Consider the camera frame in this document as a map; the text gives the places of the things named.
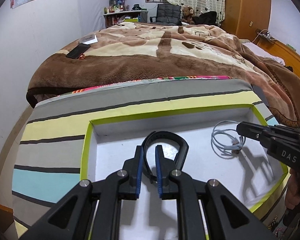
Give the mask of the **person's right hand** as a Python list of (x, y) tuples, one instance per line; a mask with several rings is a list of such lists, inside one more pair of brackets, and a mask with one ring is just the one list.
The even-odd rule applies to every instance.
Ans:
[(297, 180), (297, 173), (291, 168), (290, 178), (287, 183), (285, 205), (288, 209), (294, 209), (300, 203), (300, 185)]

